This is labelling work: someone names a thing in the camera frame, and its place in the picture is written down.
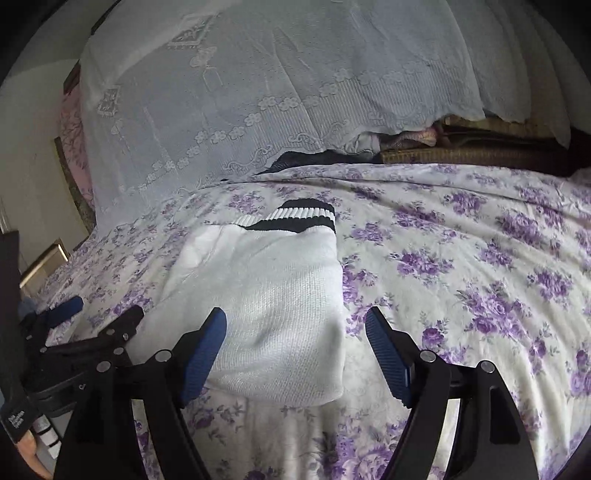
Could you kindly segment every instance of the white lace cloth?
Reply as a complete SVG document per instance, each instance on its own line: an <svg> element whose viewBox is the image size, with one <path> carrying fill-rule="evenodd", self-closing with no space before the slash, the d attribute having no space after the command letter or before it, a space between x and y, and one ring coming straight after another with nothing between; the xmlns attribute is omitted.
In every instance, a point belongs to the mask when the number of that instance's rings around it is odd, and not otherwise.
<svg viewBox="0 0 591 480"><path fill-rule="evenodd" d="M82 56L98 227L285 151L452 113L533 117L568 145L571 110L589 127L591 85L564 51L532 8L505 0L122 2Z"/></svg>

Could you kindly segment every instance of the purple flower pattern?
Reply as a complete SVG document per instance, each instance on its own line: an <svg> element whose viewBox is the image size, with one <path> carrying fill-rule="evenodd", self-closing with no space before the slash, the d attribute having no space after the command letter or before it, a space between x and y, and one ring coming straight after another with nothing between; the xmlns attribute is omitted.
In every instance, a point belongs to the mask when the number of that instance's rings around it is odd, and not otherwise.
<svg viewBox="0 0 591 480"><path fill-rule="evenodd" d="M513 250L501 248L498 241L493 239L486 244L486 248L480 247L480 254L476 258L494 267L507 267L507 269L511 270L513 268L513 255Z"/></svg>
<svg viewBox="0 0 591 480"><path fill-rule="evenodd" d="M371 425L364 429L364 416L345 416L336 433L323 432L322 437L314 438L316 450L308 453L312 458L308 470L327 479L381 478L406 422L387 423L383 430Z"/></svg>
<svg viewBox="0 0 591 480"><path fill-rule="evenodd" d="M549 268L535 268L534 273L527 278L531 285L540 287L540 295L544 300L553 300L565 309L568 308L569 293L573 288L573 281L569 275L563 275Z"/></svg>
<svg viewBox="0 0 591 480"><path fill-rule="evenodd" d="M383 245L384 239L390 240L392 238L392 233L375 223L368 222L364 228L358 228L354 225L351 230L351 238L372 242L375 245Z"/></svg>
<svg viewBox="0 0 591 480"><path fill-rule="evenodd" d="M542 414L533 406L531 399L525 395L511 392L511 397L513 397L515 406L519 410L519 416L521 417L527 436L530 438L530 441L534 441L538 437L542 427Z"/></svg>
<svg viewBox="0 0 591 480"><path fill-rule="evenodd" d="M421 321L425 327L421 338L421 347L423 349L435 352L448 363L465 363L466 352L469 347L462 344L452 347L448 346L446 335L449 333L447 328L449 321L447 319L431 323L427 320L427 315L424 312L421 312Z"/></svg>
<svg viewBox="0 0 591 480"><path fill-rule="evenodd" d="M394 213L394 222L402 228L418 228L426 232L433 232L443 224L444 216L434 210L425 210L422 202L413 202L401 206Z"/></svg>
<svg viewBox="0 0 591 480"><path fill-rule="evenodd" d="M398 261L398 273L403 277L411 275L421 280L426 287L433 285L441 274L453 269L453 260L439 258L427 248L415 251L402 250L402 253L391 253L386 257L390 261Z"/></svg>
<svg viewBox="0 0 591 480"><path fill-rule="evenodd" d="M591 395L591 358L589 342L583 342L574 358L574 365L567 364L570 373L570 394L573 397Z"/></svg>
<svg viewBox="0 0 591 480"><path fill-rule="evenodd" d="M482 288L468 285L465 290L458 290L456 297L472 315L467 332L478 331L485 336L498 334L516 340L526 336L521 319L530 314L519 300L510 300L500 282Z"/></svg>
<svg viewBox="0 0 591 480"><path fill-rule="evenodd" d="M232 195L232 200L228 203L228 206L235 208L243 215L255 215L264 208L263 205L256 205L257 202L263 201L263 197L258 193L256 190L245 194L235 193Z"/></svg>
<svg viewBox="0 0 591 480"><path fill-rule="evenodd" d="M471 192L457 190L443 198L444 205L452 205L453 211L458 215L463 215L477 219L481 207L486 203L486 198Z"/></svg>
<svg viewBox="0 0 591 480"><path fill-rule="evenodd" d="M515 187L515 189L526 202L536 205L536 211L544 217L546 226L562 230L563 215L552 207L544 189L539 187Z"/></svg>
<svg viewBox="0 0 591 480"><path fill-rule="evenodd" d="M579 246L583 250L583 252L591 258L591 231L585 230L578 230L574 237L577 239Z"/></svg>
<svg viewBox="0 0 591 480"><path fill-rule="evenodd" d="M502 216L496 217L496 222L504 234L520 242L536 248L542 248L545 244L538 222L521 212L514 215L510 212L504 212Z"/></svg>
<svg viewBox="0 0 591 480"><path fill-rule="evenodd" d="M573 196L579 199L585 205L591 205L591 188L590 187L579 187L573 189Z"/></svg>
<svg viewBox="0 0 591 480"><path fill-rule="evenodd" d="M352 191L358 199L367 199L373 202L379 202L385 192L382 189L372 187L353 187Z"/></svg>
<svg viewBox="0 0 591 480"><path fill-rule="evenodd" d="M476 180L478 185L482 187L488 185L498 187L502 183L497 177L493 177L492 175L485 175L483 173L472 173L470 175L467 175L466 178L468 180Z"/></svg>

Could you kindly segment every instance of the folded cloth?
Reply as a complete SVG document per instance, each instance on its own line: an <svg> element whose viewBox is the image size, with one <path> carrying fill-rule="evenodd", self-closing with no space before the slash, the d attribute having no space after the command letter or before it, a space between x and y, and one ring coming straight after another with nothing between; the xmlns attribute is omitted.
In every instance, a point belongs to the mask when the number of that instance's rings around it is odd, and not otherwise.
<svg viewBox="0 0 591 480"><path fill-rule="evenodd" d="M171 349L214 307L228 334L211 387L289 406L339 398L347 312L333 207L291 200L264 219L195 229L128 344L132 361Z"/></svg>

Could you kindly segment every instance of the bedsheet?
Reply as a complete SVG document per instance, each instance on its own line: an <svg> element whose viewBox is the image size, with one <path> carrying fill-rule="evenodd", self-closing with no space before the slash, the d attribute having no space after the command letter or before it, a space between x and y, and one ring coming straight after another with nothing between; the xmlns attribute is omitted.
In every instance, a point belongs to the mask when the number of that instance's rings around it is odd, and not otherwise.
<svg viewBox="0 0 591 480"><path fill-rule="evenodd" d="M94 233L40 293L40 307L85 300L50 343L92 336L133 304L152 308L192 227L299 197L336 210L350 314L345 393L294 408L206 385L184 417L212 477L380 478L409 412L391 397L365 336L365 312L379 305L394 328L447 361L496 363L540 478L553 478L591 421L591 188L583 183L441 164L300 167L222 183L103 238ZM433 479L443 478L457 406L450 402ZM140 403L136 411L142 454L158 478Z"/></svg>

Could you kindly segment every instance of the wall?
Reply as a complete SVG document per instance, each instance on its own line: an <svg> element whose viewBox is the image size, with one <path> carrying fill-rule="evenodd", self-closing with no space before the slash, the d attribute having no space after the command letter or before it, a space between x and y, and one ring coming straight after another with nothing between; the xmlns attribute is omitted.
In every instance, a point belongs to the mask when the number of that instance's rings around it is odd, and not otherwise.
<svg viewBox="0 0 591 480"><path fill-rule="evenodd" d="M27 264L57 238L72 251L87 236L53 138L63 81L112 3L70 0L41 26L0 87L0 195Z"/></svg>

